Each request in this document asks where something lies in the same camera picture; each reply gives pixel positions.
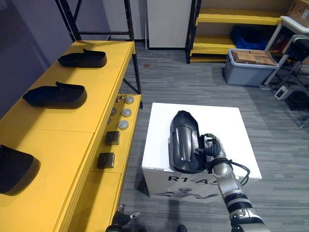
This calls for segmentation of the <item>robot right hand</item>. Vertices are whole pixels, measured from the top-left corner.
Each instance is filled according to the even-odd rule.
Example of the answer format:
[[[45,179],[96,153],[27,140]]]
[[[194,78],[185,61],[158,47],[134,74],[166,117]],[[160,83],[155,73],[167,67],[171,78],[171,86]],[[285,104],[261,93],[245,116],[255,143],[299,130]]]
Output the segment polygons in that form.
[[[195,152],[215,159],[226,157],[221,141],[212,133],[206,133],[199,137],[199,148],[196,148]]]

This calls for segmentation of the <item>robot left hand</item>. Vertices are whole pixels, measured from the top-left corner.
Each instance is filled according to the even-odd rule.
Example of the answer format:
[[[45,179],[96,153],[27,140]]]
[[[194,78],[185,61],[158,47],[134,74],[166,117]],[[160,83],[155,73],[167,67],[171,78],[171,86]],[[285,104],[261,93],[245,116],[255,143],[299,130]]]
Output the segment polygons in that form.
[[[141,215],[141,212],[137,211],[131,214],[125,213],[125,205],[120,205],[117,211],[114,213],[114,216],[112,218],[112,225],[113,226],[125,226],[130,221],[136,219]]]

